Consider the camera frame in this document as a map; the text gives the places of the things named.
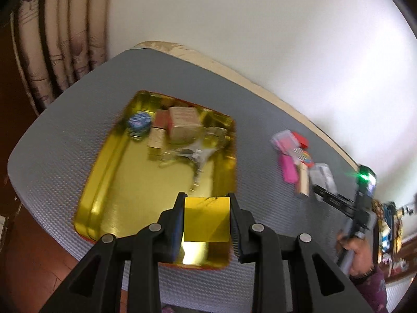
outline red box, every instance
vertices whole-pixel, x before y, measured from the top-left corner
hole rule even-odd
[[[303,149],[306,149],[309,147],[309,141],[304,138],[302,135],[299,135],[296,132],[292,132],[293,135],[295,136],[295,138],[298,140],[298,142],[300,143],[300,147]]]
[[[158,109],[155,113],[155,120],[152,127],[166,129],[169,122],[169,113],[166,110]]]

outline yellow card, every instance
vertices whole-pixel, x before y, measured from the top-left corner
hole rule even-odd
[[[185,198],[184,241],[230,240],[230,198]]]

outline patterned curtain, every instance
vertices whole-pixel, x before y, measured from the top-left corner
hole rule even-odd
[[[108,0],[21,0],[11,16],[17,65],[37,114],[107,60]]]

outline metal screw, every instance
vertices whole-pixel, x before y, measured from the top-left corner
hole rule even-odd
[[[262,224],[253,224],[252,230],[255,232],[262,232],[265,227]]]
[[[300,240],[302,242],[308,243],[308,242],[311,241],[311,235],[310,234],[307,234],[307,233],[300,234]]]
[[[161,228],[162,228],[162,226],[158,223],[149,225],[149,230],[151,232],[159,232],[161,230]]]
[[[114,239],[114,236],[112,234],[105,234],[101,237],[101,241],[103,241],[105,244],[112,242],[113,239]]]

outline cardboard box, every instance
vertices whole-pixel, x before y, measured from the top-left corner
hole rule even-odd
[[[297,166],[298,182],[295,187],[295,192],[301,196],[310,196],[310,179],[309,169],[304,163]]]
[[[155,113],[155,119],[152,127],[166,129],[168,127],[169,112],[163,109],[158,109]]]
[[[190,143],[201,132],[199,114],[194,107],[170,107],[168,133],[170,143]]]
[[[149,153],[152,155],[161,154],[165,141],[165,129],[152,127],[148,137]]]

